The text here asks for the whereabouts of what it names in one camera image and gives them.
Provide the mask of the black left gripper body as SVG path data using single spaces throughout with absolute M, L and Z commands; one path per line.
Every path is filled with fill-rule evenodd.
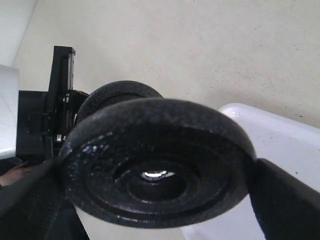
M 74 57 L 70 46 L 54 46 L 47 91 L 20 90 L 16 158 L 47 160 L 58 155 L 89 96 L 73 89 Z

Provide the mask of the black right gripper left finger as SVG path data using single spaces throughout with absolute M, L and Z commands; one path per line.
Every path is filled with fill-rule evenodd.
M 66 200 L 56 159 L 0 190 L 2 240 L 87 240 L 75 207 Z

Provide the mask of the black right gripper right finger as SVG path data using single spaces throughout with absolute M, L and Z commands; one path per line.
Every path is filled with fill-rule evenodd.
M 247 167 L 251 206 L 267 240 L 318 240 L 320 193 L 264 158 Z

